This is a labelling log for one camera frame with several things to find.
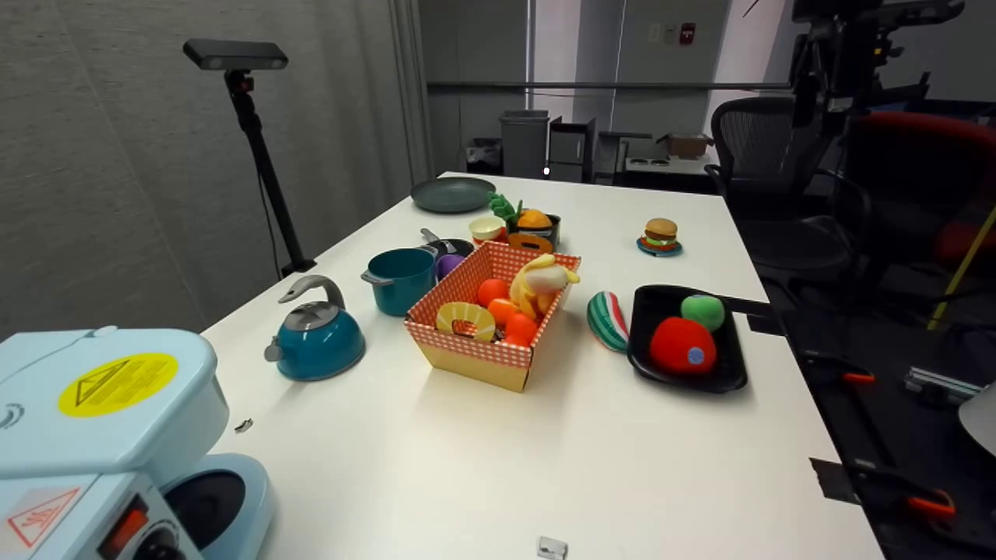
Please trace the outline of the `red-orange round plush toy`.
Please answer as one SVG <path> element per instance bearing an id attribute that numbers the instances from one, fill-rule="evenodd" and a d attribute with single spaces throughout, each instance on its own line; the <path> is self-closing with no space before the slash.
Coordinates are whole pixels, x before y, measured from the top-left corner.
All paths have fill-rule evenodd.
<path id="1" fill-rule="evenodd" d="M 687 318 L 665 318 L 650 336 L 650 365 L 665 374 L 703 376 L 716 366 L 716 341 Z"/>

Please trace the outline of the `orange plush fruit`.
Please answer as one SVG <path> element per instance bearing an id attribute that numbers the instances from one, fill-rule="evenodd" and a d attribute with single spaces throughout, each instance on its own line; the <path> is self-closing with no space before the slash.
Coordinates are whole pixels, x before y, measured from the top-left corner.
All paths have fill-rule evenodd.
<path id="1" fill-rule="evenodd" d="M 488 277 L 477 286 L 477 302 L 488 304 L 493 299 L 508 299 L 511 286 L 508 281 Z"/>

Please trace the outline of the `orange plush carrot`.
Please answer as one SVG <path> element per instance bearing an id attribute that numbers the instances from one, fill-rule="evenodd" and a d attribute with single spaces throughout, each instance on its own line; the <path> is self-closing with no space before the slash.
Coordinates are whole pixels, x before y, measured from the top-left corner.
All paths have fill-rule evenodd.
<path id="1" fill-rule="evenodd" d="M 504 326 L 516 316 L 516 304 L 511 299 L 493 299 L 488 316 L 498 326 Z"/>

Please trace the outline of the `yellow banana plush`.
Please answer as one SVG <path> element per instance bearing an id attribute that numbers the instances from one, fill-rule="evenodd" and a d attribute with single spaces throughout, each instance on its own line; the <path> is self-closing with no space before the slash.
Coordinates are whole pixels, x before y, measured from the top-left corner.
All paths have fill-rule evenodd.
<path id="1" fill-rule="evenodd" d="M 543 320 L 550 302 L 575 281 L 578 275 L 572 267 L 560 266 L 555 256 L 539 256 L 511 281 L 511 302 L 521 316 Z"/>

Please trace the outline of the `red-orange plush tomato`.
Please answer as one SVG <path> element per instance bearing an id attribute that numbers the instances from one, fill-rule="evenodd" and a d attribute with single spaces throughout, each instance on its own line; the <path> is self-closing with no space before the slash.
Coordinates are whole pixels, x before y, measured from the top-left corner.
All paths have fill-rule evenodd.
<path id="1" fill-rule="evenodd" d="M 530 345 L 539 333 L 539 324 L 526 316 L 514 316 L 508 324 L 504 324 L 504 341 L 511 345 Z"/>

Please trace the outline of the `purple plush eggplant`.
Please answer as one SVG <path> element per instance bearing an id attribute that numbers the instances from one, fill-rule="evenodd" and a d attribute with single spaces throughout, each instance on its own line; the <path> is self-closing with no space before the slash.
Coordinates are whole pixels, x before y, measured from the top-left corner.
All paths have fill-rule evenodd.
<path id="1" fill-rule="evenodd" d="M 439 277 L 439 281 L 449 277 L 460 261 L 463 261 L 463 256 L 441 256 L 441 258 L 436 261 L 436 277 Z"/>

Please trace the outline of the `grey toy saucepan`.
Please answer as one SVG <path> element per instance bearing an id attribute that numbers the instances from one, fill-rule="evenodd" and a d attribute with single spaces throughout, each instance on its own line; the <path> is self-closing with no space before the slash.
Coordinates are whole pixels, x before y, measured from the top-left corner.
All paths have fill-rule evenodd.
<path id="1" fill-rule="evenodd" d="M 420 238 L 425 238 L 425 250 L 434 256 L 434 258 L 441 258 L 441 256 L 471 256 L 472 252 L 472 242 L 466 240 L 446 240 L 439 234 L 434 234 L 430 228 L 420 228 Z"/>

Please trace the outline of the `dark grey toy pot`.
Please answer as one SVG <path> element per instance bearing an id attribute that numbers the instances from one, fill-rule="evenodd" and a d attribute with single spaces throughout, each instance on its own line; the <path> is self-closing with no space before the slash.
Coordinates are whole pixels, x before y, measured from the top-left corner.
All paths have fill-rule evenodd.
<path id="1" fill-rule="evenodd" d="M 556 242 L 556 224 L 560 224 L 560 219 L 556 216 L 550 216 L 550 228 L 511 228 L 508 232 L 508 240 L 511 242 L 539 242 L 539 240 L 544 240 L 544 242 Z"/>

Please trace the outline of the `orange checkered cardboard box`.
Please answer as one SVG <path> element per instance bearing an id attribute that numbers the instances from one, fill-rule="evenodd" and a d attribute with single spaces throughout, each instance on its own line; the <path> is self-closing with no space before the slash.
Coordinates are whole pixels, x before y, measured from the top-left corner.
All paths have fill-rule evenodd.
<path id="1" fill-rule="evenodd" d="M 439 333 L 436 313 L 446 302 L 480 304 L 477 286 L 484 281 L 498 277 L 498 281 L 508 281 L 508 286 L 511 286 L 516 272 L 539 256 L 555 256 L 560 266 L 566 266 L 578 275 L 578 256 L 535 252 L 535 250 L 521 250 L 521 245 L 508 245 L 508 242 L 477 245 L 449 277 L 441 277 L 406 316 L 406 326 L 409 326 L 412 341 L 418 342 L 418 349 L 425 353 L 425 359 L 439 371 L 453 371 L 453 374 L 472 376 L 472 379 L 484 379 L 484 382 L 493 382 L 501 389 L 524 391 L 530 382 L 535 349 L 543 345 L 544 331 L 549 331 L 550 318 L 556 316 L 563 292 L 572 284 L 550 302 L 549 316 L 543 320 L 535 320 L 539 333 L 530 345 L 511 345 L 504 341 L 504 326 L 498 326 L 493 342 L 477 342 L 477 341 L 463 341 L 455 333 Z"/>

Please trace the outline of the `toy burger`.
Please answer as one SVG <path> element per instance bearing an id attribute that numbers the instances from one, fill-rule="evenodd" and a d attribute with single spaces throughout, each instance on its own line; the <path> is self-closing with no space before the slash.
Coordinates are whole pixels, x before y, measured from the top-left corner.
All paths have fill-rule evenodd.
<path id="1" fill-rule="evenodd" d="M 650 219 L 637 238 L 637 250 L 648 256 L 679 256 L 679 224 L 674 219 Z"/>

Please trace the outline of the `teal toy kettle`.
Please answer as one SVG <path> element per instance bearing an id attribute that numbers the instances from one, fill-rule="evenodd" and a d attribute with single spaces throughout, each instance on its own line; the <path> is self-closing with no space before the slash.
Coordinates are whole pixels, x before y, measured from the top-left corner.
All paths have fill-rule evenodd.
<path id="1" fill-rule="evenodd" d="M 357 320 L 347 313 L 347 299 L 331 277 L 300 277 L 284 292 L 284 302 L 297 302 L 307 291 L 321 291 L 323 299 L 293 309 L 265 349 L 265 359 L 275 360 L 276 371 L 297 382 L 341 376 L 353 371 L 366 353 L 364 333 Z"/>

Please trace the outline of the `black plastic tray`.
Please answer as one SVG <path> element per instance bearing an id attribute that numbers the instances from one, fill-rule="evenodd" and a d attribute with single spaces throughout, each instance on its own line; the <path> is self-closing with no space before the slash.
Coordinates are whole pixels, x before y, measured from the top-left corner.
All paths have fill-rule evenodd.
<path id="1" fill-rule="evenodd" d="M 636 302 L 632 302 L 632 333 L 630 333 L 630 360 L 632 366 L 665 386 L 683 386 L 683 389 L 696 389 L 696 391 L 735 391 L 747 386 L 747 365 L 741 353 L 741 336 L 731 318 L 731 309 L 725 299 L 725 324 L 719 331 L 711 331 L 716 341 L 716 366 L 703 376 L 683 376 L 683 374 L 665 374 L 650 365 L 650 336 L 660 320 L 665 318 L 683 318 L 683 299 L 686 297 L 713 297 L 713 292 L 696 292 L 687 286 L 637 286 Z"/>

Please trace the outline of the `dark grey round plate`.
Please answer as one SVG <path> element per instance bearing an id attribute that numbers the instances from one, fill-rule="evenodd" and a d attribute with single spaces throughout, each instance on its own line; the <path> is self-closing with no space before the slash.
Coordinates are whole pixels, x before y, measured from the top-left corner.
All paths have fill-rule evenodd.
<path id="1" fill-rule="evenodd" d="M 480 179 L 434 179 L 412 191 L 414 207 L 430 216 L 484 212 L 493 195 L 494 188 Z"/>

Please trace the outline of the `black mesh office chair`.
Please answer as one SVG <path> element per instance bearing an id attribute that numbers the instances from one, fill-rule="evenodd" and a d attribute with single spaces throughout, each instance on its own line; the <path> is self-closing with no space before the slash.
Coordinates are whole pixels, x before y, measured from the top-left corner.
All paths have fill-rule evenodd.
<path id="1" fill-rule="evenodd" d="M 791 97 L 727 99 L 711 116 L 711 179 L 763 277 L 842 277 L 863 240 L 869 195 L 826 166 L 830 136 L 798 125 Z"/>

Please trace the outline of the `red office chair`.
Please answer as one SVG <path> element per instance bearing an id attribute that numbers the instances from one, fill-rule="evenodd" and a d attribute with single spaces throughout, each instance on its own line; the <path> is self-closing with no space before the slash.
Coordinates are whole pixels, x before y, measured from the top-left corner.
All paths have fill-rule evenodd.
<path id="1" fill-rule="evenodd" d="M 996 132 L 924 113 L 859 116 L 843 136 L 839 219 L 850 232 L 850 286 L 869 297 L 895 266 L 959 267 L 966 212 L 993 182 Z"/>

